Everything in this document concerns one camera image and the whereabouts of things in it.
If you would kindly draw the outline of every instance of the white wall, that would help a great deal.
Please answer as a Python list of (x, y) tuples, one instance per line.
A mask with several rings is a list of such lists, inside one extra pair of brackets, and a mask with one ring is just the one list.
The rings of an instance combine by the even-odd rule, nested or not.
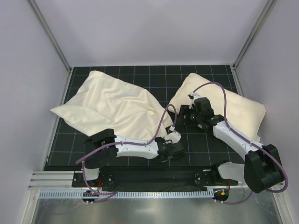
[(72, 66), (234, 63), (267, 0), (36, 0)]
[(67, 71), (27, 1), (0, 1), (0, 223), (20, 223)]
[(279, 149), (299, 212), (299, 1), (278, 0), (242, 60), (238, 74), (244, 94), (265, 104), (263, 143)]

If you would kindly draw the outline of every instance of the white pillow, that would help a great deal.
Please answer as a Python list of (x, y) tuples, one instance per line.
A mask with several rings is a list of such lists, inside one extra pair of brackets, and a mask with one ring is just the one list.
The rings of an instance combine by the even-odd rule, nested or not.
[[(178, 89), (170, 103), (175, 106), (177, 112), (181, 105), (189, 105), (191, 100), (188, 94), (202, 84), (208, 83), (207, 79), (191, 73)], [(199, 95), (207, 97), (215, 114), (223, 115), (224, 96), (221, 88), (214, 84), (206, 85), (196, 91)], [(257, 131), (265, 116), (266, 109), (263, 104), (239, 96), (231, 91), (225, 90), (227, 95), (227, 118), (229, 122), (251, 139), (256, 139)]]
[[(88, 136), (112, 128), (122, 137), (148, 140), (154, 136), (164, 108), (146, 89), (92, 71), (73, 98), (51, 111)], [(166, 113), (158, 136), (166, 136), (165, 128), (170, 125)]]

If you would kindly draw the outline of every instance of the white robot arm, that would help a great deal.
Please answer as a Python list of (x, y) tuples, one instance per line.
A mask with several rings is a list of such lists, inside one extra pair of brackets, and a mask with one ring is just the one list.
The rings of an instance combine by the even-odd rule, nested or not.
[(245, 164), (225, 162), (219, 164), (218, 172), (223, 179), (232, 179), (246, 183), (255, 193), (268, 189), (284, 180), (277, 165), (265, 156), (258, 146), (271, 154), (280, 164), (278, 150), (273, 145), (263, 144), (249, 139), (238, 131), (221, 115), (214, 115), (210, 101), (197, 93), (190, 93), (190, 105), (181, 105), (179, 123), (197, 125), (216, 138), (228, 144), (245, 161)]

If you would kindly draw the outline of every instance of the cream pillow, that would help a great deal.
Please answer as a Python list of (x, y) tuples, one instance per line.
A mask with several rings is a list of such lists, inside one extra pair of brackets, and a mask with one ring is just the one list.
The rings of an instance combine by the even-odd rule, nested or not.
[[(106, 128), (125, 138), (151, 139), (164, 108), (149, 91), (103, 72), (91, 71), (77, 94), (51, 111), (76, 130), (91, 136)], [(158, 136), (172, 125), (168, 113)]]

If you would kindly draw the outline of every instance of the grid floor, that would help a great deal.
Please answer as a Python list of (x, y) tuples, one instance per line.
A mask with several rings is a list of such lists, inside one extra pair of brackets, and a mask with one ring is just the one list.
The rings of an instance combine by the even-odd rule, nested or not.
[[(76, 67), (64, 102), (67, 102), (77, 93), (78, 88), (92, 70), (105, 72), (114, 78), (149, 90), (163, 107), (166, 107), (184, 79), (192, 72), (200, 74), (210, 81), (219, 82), (226, 89), (237, 93), (228, 65)], [(200, 128), (176, 126), (176, 129), (182, 135), (181, 140), (186, 152), (183, 159), (157, 163), (155, 160), (139, 157), (118, 157), (108, 165), (210, 166), (222, 160), (243, 163), (242, 158), (229, 146), (210, 134), (206, 134)], [(46, 166), (75, 166), (75, 161), (84, 155), (83, 142), (86, 137), (68, 126), (63, 119), (60, 119)]]

